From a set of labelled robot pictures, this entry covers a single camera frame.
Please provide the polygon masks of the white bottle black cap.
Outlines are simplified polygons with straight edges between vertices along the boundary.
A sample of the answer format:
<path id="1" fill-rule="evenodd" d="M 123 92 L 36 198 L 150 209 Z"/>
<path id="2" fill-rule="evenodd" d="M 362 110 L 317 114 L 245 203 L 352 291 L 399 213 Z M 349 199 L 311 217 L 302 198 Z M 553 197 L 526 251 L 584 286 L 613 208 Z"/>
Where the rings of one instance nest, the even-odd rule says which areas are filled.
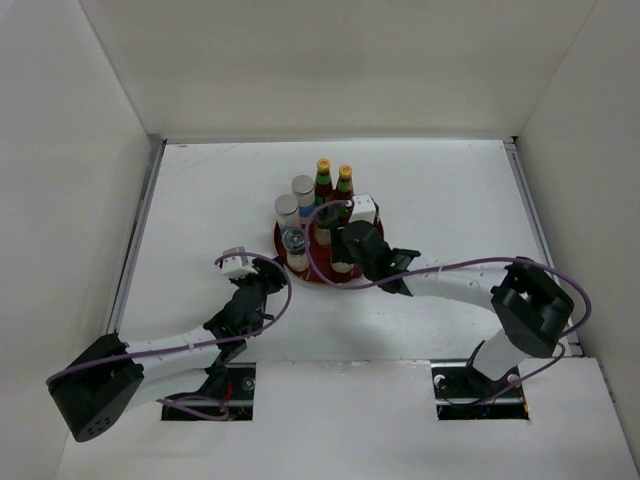
<path id="1" fill-rule="evenodd" d="M 352 263 L 346 263 L 346 262 L 331 263 L 331 269 L 334 272 L 341 273 L 341 274 L 346 274 L 348 272 L 351 272 L 353 268 L 354 268 L 354 265 Z"/>

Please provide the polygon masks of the clear grinder jar black top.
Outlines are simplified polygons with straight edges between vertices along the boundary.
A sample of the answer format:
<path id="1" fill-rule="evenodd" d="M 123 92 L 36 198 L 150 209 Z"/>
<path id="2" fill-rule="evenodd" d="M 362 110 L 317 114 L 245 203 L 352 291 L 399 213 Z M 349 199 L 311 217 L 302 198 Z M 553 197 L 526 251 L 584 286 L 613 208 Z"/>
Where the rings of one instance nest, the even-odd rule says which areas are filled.
<path id="1" fill-rule="evenodd" d="M 338 209 L 336 206 L 328 206 L 321 209 L 313 221 L 314 238 L 321 247 L 331 246 L 331 231 L 338 225 Z"/>

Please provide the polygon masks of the grinder jar chrome top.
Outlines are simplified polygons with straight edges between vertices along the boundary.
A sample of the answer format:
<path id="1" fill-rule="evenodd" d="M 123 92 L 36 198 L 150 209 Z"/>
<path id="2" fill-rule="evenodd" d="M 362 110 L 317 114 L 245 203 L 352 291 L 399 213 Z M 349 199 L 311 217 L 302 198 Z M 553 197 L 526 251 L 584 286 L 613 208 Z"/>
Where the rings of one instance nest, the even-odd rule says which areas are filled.
<path id="1" fill-rule="evenodd" d="M 300 227 L 289 227 L 282 235 L 282 243 L 286 251 L 286 261 L 294 272 L 304 272 L 309 268 L 306 254 L 304 231 Z"/>

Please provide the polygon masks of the green-label sauce bottle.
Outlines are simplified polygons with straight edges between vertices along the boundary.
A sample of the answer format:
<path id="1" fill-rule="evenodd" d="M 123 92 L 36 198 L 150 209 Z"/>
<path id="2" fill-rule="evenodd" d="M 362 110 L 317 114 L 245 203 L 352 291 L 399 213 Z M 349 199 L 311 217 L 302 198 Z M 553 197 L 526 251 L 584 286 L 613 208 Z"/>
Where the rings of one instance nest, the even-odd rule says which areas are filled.
<path id="1" fill-rule="evenodd" d="M 331 162 L 327 158 L 320 158 L 316 163 L 315 176 L 315 205 L 321 206 L 333 199 L 333 180 L 331 176 Z"/>
<path id="2" fill-rule="evenodd" d="M 353 189 L 353 169 L 350 165 L 345 164 L 339 168 L 338 181 L 334 189 L 333 198 L 341 200 L 342 203 L 336 206 L 338 212 L 338 221 L 345 224 L 349 221 L 351 210 L 346 205 L 346 201 L 351 200 L 354 196 Z"/>

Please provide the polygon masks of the silver-lid salt jar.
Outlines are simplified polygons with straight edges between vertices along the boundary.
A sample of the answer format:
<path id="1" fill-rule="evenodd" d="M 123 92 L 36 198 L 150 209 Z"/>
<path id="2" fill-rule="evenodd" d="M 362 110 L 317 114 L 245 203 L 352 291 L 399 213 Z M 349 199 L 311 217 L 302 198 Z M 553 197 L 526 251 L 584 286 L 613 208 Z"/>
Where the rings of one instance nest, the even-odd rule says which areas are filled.
<path id="1" fill-rule="evenodd" d="M 276 198 L 274 209 L 277 216 L 277 224 L 281 235 L 291 228 L 301 227 L 299 204 L 293 194 L 283 194 Z"/>
<path id="2" fill-rule="evenodd" d="M 298 202 L 301 224 L 305 225 L 316 205 L 315 181 L 308 175 L 298 175 L 291 181 L 291 191 Z"/>

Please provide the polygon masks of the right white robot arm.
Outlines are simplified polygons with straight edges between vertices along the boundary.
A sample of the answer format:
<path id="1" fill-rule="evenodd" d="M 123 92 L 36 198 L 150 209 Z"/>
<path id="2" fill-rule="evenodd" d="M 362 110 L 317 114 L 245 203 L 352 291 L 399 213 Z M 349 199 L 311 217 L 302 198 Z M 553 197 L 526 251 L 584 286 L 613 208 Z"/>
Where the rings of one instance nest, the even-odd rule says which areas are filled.
<path id="1" fill-rule="evenodd" d="M 417 250 L 392 248 L 376 226 L 356 221 L 332 233 L 340 259 L 375 287 L 408 297 L 437 297 L 495 314 L 500 329 L 474 350 L 464 384 L 483 396 L 523 360 L 549 358 L 575 304 L 540 264 L 524 257 L 445 265 Z"/>

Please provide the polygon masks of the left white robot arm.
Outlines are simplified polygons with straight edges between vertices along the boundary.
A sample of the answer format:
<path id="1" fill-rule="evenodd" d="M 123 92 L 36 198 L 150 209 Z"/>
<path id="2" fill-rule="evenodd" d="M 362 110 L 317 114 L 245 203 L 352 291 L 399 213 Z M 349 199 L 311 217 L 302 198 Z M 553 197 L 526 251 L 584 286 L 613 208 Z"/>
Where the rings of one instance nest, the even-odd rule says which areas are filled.
<path id="1" fill-rule="evenodd" d="M 228 363 L 246 350 L 250 338 L 279 320 L 268 313 L 267 300 L 292 289 L 283 257 L 235 249 L 217 264 L 236 289 L 203 325 L 151 341 L 103 335 L 47 379 L 49 394 L 76 442 L 97 438 L 142 404 L 216 397 Z"/>

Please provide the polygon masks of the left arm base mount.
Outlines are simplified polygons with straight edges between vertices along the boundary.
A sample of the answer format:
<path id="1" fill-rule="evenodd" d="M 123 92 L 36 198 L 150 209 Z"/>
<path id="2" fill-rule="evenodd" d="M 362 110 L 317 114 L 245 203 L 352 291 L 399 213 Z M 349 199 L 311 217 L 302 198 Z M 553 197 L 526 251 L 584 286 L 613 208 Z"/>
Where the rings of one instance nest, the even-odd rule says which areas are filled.
<path id="1" fill-rule="evenodd" d="M 207 378 L 196 390 L 164 397 L 162 421 L 251 421 L 257 364 L 235 363 L 220 353 L 206 369 Z"/>

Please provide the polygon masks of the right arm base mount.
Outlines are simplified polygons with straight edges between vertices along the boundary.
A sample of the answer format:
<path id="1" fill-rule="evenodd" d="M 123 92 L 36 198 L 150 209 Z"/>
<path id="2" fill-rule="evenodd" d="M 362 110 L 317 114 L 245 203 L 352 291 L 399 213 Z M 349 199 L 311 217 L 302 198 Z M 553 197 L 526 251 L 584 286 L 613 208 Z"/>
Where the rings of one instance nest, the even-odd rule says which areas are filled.
<path id="1" fill-rule="evenodd" d="M 529 419 L 517 367 L 501 379 L 491 380 L 464 362 L 434 362 L 431 375 L 436 414 L 441 421 Z"/>

